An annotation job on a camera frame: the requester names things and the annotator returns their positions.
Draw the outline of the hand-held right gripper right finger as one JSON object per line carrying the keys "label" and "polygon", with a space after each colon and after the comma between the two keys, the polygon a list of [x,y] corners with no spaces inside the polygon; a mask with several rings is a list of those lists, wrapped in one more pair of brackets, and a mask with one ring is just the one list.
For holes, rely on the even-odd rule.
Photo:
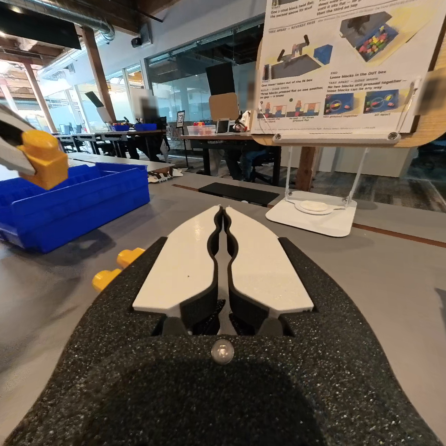
{"label": "hand-held right gripper right finger", "polygon": [[228,292],[233,320],[257,333],[266,321],[313,311],[315,305],[279,238],[234,208],[223,211]]}

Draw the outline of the white stand with acrylic post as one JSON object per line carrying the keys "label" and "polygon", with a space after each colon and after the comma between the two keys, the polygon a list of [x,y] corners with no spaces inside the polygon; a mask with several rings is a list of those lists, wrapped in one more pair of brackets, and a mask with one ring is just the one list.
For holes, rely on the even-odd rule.
{"label": "white stand with acrylic post", "polygon": [[[259,61],[262,41],[257,56],[257,77],[255,86],[255,99],[259,92]],[[445,133],[445,20],[440,32],[433,59],[425,79],[419,81],[411,91],[410,99],[418,90],[413,127],[408,133],[402,131],[387,132],[341,132],[341,133],[298,133],[294,135],[252,134],[254,139],[265,145],[289,147],[352,147],[364,148],[359,168],[356,173],[352,189],[344,197],[290,191],[289,173],[291,160],[288,161],[285,196],[267,213],[266,218],[272,222],[296,227],[331,237],[348,236],[353,225],[357,203],[353,200],[364,160],[371,148],[412,148],[429,143]],[[255,106],[252,119],[257,115]]]}

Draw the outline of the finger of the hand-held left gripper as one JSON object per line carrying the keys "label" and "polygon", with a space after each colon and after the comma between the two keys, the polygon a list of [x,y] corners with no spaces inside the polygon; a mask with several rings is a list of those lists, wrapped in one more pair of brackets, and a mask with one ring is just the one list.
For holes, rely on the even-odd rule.
{"label": "finger of the hand-held left gripper", "polygon": [[25,154],[5,140],[0,140],[0,164],[20,174],[34,176],[36,171]]}
{"label": "finger of the hand-held left gripper", "polygon": [[23,144],[22,134],[27,131],[27,122],[7,106],[0,105],[0,136],[11,146]]}

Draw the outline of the rounded wooden board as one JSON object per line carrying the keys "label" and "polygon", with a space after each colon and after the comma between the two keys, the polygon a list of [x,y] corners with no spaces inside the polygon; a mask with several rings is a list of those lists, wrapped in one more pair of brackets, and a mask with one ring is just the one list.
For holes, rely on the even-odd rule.
{"label": "rounded wooden board", "polygon": [[212,121],[236,120],[239,116],[236,92],[211,95],[209,97],[209,109]]}

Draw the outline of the black table mat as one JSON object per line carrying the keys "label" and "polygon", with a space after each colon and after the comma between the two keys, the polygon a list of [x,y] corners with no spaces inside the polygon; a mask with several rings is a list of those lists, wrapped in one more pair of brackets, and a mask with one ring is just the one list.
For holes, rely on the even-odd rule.
{"label": "black table mat", "polygon": [[236,201],[245,201],[250,204],[267,207],[279,194],[253,188],[234,186],[225,183],[214,182],[198,189],[200,193],[229,198]]}

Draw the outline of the pale neighbouring table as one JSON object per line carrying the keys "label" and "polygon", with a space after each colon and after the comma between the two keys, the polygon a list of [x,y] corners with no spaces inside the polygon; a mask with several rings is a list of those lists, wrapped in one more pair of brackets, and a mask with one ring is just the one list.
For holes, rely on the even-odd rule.
{"label": "pale neighbouring table", "polygon": [[89,164],[108,163],[108,164],[125,164],[125,165],[142,165],[147,171],[160,171],[174,167],[174,164],[165,162],[153,162],[144,160],[127,159],[120,157],[110,157],[105,155],[96,155],[90,153],[68,153],[68,158]]}

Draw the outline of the yellow mega block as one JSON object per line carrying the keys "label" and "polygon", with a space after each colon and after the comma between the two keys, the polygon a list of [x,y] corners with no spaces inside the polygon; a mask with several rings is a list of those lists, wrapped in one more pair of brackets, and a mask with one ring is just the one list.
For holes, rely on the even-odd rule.
{"label": "yellow mega block", "polygon": [[146,250],[135,248],[133,250],[122,250],[117,256],[116,263],[119,268],[114,270],[103,270],[98,272],[93,280],[92,286],[97,292],[103,291],[120,273],[124,271],[131,263],[140,257]]}
{"label": "yellow mega block", "polygon": [[23,144],[18,149],[35,170],[34,175],[19,173],[21,178],[45,190],[68,179],[68,156],[60,149],[57,138],[40,130],[25,131],[21,137]]}

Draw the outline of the blue plastic bin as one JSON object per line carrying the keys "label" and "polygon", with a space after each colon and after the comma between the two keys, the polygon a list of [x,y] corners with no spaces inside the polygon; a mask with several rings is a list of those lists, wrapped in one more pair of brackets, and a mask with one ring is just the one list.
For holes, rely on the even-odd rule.
{"label": "blue plastic bin", "polygon": [[96,163],[70,167],[50,190],[17,177],[0,184],[0,239],[49,253],[150,200],[147,168]]}

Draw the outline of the silver ceiling duct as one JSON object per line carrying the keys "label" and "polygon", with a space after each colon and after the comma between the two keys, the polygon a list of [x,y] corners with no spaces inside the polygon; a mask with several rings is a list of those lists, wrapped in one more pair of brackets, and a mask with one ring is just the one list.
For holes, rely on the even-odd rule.
{"label": "silver ceiling duct", "polygon": [[70,21],[99,31],[107,42],[115,38],[115,30],[107,20],[94,12],[86,1],[74,0],[21,0],[18,7],[29,9],[54,18]]}

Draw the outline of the small white black object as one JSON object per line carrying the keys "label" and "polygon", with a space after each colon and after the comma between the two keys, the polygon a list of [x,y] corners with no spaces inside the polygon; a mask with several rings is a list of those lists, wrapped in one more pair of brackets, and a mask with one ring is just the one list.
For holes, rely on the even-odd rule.
{"label": "small white black object", "polygon": [[161,183],[182,176],[183,176],[182,169],[176,169],[172,166],[168,166],[166,168],[148,171],[148,182]]}

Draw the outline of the long background desk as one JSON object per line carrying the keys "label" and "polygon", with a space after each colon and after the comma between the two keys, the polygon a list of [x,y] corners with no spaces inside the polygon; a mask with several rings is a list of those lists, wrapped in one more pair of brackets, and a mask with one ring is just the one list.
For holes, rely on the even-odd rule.
{"label": "long background desk", "polygon": [[127,132],[100,131],[80,134],[60,134],[54,136],[59,140],[65,153],[90,153],[110,157],[127,158],[128,140],[143,134],[153,134],[166,131]]}

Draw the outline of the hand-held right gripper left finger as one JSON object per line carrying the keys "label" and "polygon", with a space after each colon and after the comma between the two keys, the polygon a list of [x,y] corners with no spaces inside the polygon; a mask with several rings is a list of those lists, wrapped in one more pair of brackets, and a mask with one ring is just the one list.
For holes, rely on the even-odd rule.
{"label": "hand-held right gripper left finger", "polygon": [[161,315],[151,335],[216,335],[219,274],[215,259],[223,223],[222,206],[190,218],[164,240],[135,298],[137,312]]}

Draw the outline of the printed instruction sheet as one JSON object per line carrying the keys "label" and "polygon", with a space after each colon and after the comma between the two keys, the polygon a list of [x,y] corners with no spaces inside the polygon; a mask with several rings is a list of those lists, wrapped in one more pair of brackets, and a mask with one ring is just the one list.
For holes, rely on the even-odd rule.
{"label": "printed instruction sheet", "polygon": [[268,1],[252,134],[413,127],[445,1]]}

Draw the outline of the background office desk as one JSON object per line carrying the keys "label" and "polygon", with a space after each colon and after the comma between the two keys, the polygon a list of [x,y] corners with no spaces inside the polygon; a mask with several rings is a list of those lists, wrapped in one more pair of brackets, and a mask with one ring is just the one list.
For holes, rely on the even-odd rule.
{"label": "background office desk", "polygon": [[[261,156],[253,159],[252,172],[250,181],[254,182],[256,179],[260,179],[271,186],[278,186],[280,180],[280,168],[281,168],[281,154],[282,148],[279,146],[264,146],[254,140],[254,138],[248,132],[242,133],[221,133],[212,135],[185,135],[181,137],[182,140],[190,141],[191,148],[199,148],[203,151],[203,164],[204,175],[215,176],[219,175],[220,158],[214,158],[214,161],[210,160],[210,150],[218,151],[219,156],[224,156],[224,150],[227,148],[236,148],[238,150],[249,150],[258,152],[260,149],[268,149],[268,152],[261,154]],[[272,175],[265,176],[258,172],[256,168],[271,164]]]}

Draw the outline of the black monitor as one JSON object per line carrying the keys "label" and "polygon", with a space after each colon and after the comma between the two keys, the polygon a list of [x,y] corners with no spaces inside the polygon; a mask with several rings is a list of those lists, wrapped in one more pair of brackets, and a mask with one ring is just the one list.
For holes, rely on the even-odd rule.
{"label": "black monitor", "polygon": [[211,96],[236,92],[231,62],[206,67],[206,76]]}

